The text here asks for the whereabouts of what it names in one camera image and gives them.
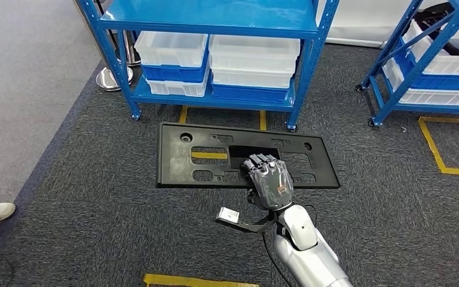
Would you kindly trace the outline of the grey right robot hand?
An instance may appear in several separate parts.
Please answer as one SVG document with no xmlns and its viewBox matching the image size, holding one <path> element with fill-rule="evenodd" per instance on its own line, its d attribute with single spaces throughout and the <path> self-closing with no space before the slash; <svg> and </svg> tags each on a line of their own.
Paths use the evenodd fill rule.
<svg viewBox="0 0 459 287">
<path fill-rule="evenodd" d="M 273 155 L 252 154 L 241 165 L 253 187 L 248 202 L 277 211 L 292 204 L 293 180 L 286 163 Z"/>
</svg>

